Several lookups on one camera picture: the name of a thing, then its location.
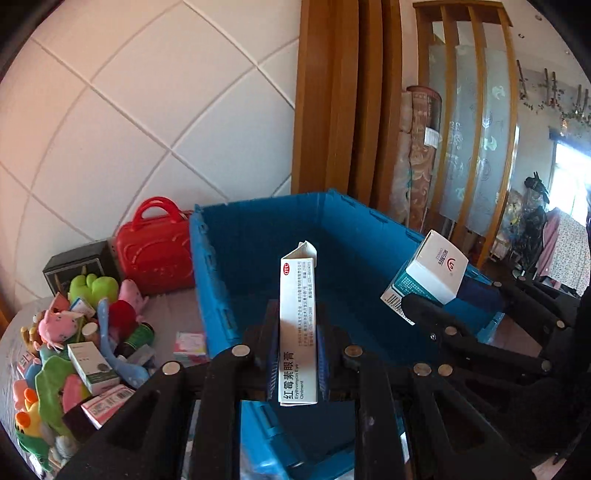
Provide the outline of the white teal medicine box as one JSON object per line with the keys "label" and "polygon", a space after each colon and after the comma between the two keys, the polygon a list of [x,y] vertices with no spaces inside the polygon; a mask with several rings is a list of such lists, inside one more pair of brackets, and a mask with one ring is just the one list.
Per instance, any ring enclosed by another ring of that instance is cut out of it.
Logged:
{"label": "white teal medicine box", "polygon": [[458,294],[469,261],[462,251],[435,230],[424,238],[412,258],[399,269],[381,300],[411,326],[402,300],[417,294],[445,306]]}

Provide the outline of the pastel tissue pack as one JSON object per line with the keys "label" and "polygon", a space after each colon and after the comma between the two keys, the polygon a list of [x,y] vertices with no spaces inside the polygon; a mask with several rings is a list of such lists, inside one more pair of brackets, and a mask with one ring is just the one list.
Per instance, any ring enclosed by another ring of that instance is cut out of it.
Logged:
{"label": "pastel tissue pack", "polygon": [[172,354],[174,360],[185,367],[207,363],[204,333],[177,332]]}

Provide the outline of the white eye ointment box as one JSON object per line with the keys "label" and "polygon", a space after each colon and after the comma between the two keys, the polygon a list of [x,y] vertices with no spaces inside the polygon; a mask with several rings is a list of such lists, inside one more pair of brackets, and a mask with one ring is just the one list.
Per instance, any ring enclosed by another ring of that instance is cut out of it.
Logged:
{"label": "white eye ointment box", "polygon": [[317,249],[308,241],[280,260],[280,406],[318,403]]}

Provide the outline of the red white medicine box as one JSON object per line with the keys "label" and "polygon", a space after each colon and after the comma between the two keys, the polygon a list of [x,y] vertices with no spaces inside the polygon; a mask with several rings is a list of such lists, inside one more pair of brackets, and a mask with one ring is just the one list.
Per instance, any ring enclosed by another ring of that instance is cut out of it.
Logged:
{"label": "red white medicine box", "polygon": [[133,389],[119,384],[87,400],[81,408],[91,424],[100,429],[134,393]]}

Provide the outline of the white green medicine box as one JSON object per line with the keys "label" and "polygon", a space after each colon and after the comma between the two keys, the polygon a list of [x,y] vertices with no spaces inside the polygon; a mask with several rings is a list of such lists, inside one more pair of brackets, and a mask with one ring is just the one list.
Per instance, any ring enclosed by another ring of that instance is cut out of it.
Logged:
{"label": "white green medicine box", "polygon": [[93,342],[68,344],[67,353],[78,376],[93,396],[98,396],[120,383],[120,377]]}

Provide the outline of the pink wipes pack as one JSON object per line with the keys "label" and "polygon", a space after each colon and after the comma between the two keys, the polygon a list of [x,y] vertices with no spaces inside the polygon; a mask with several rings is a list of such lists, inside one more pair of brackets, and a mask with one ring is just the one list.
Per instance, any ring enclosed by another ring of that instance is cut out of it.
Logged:
{"label": "pink wipes pack", "polygon": [[63,413],[67,413],[90,397],[91,393],[81,378],[77,374],[69,375],[62,389],[61,403]]}

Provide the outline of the green bottle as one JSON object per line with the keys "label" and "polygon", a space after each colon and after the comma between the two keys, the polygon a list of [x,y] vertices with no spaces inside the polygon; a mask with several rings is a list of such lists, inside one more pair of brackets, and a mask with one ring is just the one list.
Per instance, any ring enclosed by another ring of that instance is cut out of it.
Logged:
{"label": "green bottle", "polygon": [[114,350],[114,355],[116,357],[122,356],[123,358],[128,359],[142,346],[151,346],[154,337],[155,332],[152,326],[147,322],[141,322],[126,340],[117,345]]}

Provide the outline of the green cloth bib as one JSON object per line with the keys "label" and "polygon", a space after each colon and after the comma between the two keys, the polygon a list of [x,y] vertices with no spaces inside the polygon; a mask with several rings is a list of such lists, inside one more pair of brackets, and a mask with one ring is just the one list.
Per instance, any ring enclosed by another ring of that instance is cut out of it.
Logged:
{"label": "green cloth bib", "polygon": [[35,388],[39,399],[39,414],[59,436],[72,438],[73,435],[63,422],[59,391],[63,389],[66,379],[75,375],[76,371],[69,360],[59,356],[49,358],[35,377]]}

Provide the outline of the green frog duck plush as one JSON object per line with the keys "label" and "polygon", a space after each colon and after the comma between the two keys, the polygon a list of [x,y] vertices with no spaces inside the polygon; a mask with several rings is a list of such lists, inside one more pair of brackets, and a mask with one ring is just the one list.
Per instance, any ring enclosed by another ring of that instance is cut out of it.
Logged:
{"label": "green frog duck plush", "polygon": [[55,445],[55,435],[47,422],[45,398],[22,380],[14,384],[13,402],[19,445],[38,461],[43,472],[51,472],[50,452]]}

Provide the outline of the white tablecloth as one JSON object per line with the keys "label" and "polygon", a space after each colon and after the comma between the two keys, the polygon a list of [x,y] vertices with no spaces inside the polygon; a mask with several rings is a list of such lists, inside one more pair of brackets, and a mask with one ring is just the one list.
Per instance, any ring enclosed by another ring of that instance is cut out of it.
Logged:
{"label": "white tablecloth", "polygon": [[[14,434],[13,382],[20,379],[17,362],[25,352],[20,329],[32,324],[33,316],[47,308],[49,297],[37,299],[28,295],[27,302],[20,305],[1,337],[1,451],[10,452],[23,460],[29,471],[33,469],[28,454],[20,449]],[[204,330],[193,289],[158,295],[150,298],[143,310],[145,322],[155,330],[152,348],[153,362],[161,367],[174,358],[176,334],[179,332],[201,332]]]}

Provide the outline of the pink pig plush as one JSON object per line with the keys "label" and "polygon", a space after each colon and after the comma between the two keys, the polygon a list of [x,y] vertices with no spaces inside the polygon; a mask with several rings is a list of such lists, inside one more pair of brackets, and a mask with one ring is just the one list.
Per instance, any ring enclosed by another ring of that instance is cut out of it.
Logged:
{"label": "pink pig plush", "polygon": [[79,333],[83,315],[69,307],[67,298],[57,293],[38,323],[39,336],[49,348],[62,350],[66,341]]}

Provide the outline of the green plush toy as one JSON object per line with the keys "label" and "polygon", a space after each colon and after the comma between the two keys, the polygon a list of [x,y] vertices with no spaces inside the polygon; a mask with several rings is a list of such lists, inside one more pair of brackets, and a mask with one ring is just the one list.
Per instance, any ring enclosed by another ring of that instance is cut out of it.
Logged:
{"label": "green plush toy", "polygon": [[118,299],[118,292],[119,285],[112,277],[97,277],[95,274],[78,275],[70,282],[68,299],[73,305],[76,300],[81,298],[96,308],[103,298],[114,303]]}

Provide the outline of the red toy suitcase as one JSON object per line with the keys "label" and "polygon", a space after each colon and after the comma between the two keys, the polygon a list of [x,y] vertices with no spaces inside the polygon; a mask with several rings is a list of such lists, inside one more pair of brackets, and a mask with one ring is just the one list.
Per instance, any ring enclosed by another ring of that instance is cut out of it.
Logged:
{"label": "red toy suitcase", "polygon": [[166,197],[144,200],[115,235],[124,277],[144,296],[194,286],[188,211]]}

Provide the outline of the wooden glass partition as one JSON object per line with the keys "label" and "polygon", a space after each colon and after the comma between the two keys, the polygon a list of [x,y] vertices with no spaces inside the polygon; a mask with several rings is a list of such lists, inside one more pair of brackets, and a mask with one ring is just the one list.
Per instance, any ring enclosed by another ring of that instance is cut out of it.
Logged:
{"label": "wooden glass partition", "polygon": [[497,1],[423,1],[419,81],[442,98],[425,228],[488,260],[517,153],[518,62],[512,22]]}

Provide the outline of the wooden door frame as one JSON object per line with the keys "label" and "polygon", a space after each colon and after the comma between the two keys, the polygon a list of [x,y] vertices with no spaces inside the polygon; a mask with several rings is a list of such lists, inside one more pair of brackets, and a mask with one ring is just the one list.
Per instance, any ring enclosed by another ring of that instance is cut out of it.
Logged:
{"label": "wooden door frame", "polygon": [[335,189],[389,208],[399,147],[397,1],[304,1],[294,107],[293,193]]}

